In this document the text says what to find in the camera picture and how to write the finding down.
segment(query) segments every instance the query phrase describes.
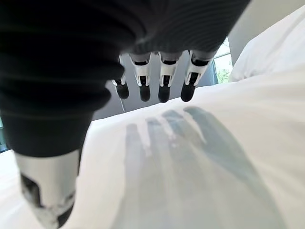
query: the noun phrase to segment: white bedsheet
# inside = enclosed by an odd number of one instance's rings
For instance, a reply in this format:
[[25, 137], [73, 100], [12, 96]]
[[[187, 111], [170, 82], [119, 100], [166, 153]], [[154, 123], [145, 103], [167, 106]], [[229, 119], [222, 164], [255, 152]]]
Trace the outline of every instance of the white bedsheet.
[[[294, 29], [305, 31], [304, 14]], [[198, 88], [189, 103], [92, 122], [63, 229], [304, 229], [302, 55], [294, 67]], [[12, 152], [0, 155], [0, 228], [42, 228]]]

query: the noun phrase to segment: green foliage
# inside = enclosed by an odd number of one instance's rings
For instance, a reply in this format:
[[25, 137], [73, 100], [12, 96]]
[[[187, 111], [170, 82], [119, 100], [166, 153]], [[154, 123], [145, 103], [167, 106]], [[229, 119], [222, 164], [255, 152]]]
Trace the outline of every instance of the green foliage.
[[227, 83], [229, 81], [230, 72], [227, 69], [217, 71], [218, 83]]

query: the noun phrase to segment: black fingertip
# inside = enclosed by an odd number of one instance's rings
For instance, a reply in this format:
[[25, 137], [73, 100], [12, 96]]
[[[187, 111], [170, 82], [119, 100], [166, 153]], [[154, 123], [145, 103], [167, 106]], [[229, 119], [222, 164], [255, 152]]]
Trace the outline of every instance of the black fingertip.
[[151, 97], [151, 91], [149, 86], [141, 86], [140, 88], [140, 97], [143, 102], [147, 102]]
[[158, 97], [159, 97], [159, 101], [161, 103], [166, 103], [169, 98], [170, 98], [170, 92], [171, 92], [171, 88], [168, 86], [159, 86], [159, 93], [158, 93]]
[[66, 212], [57, 217], [58, 228], [61, 228], [67, 222], [68, 218], [71, 215], [73, 205]]
[[192, 99], [194, 92], [195, 92], [195, 86], [193, 85], [186, 85], [183, 83], [182, 90], [181, 90], [181, 99], [184, 102], [188, 102]]
[[121, 85], [121, 84], [117, 85], [116, 91], [118, 93], [119, 98], [121, 98], [121, 99], [127, 99], [129, 96], [129, 90], [128, 90], [127, 83], [125, 83], [124, 85]]

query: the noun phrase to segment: robotic hand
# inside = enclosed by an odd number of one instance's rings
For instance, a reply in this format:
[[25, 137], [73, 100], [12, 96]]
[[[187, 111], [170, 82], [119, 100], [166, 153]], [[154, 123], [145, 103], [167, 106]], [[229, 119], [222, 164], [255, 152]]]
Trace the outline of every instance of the robotic hand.
[[165, 103], [179, 57], [190, 50], [181, 92], [189, 101], [248, 1], [0, 3], [1, 118], [24, 197], [46, 228], [60, 228], [69, 218], [87, 129], [110, 98], [107, 80], [128, 97], [119, 55], [130, 54], [147, 101], [150, 53], [159, 52]]

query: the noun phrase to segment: white pillow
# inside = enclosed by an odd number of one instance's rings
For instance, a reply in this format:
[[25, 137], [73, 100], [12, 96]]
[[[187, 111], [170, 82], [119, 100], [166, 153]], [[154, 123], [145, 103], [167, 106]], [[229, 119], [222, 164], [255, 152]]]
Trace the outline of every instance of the white pillow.
[[304, 54], [305, 5], [248, 42], [230, 81], [303, 67]]

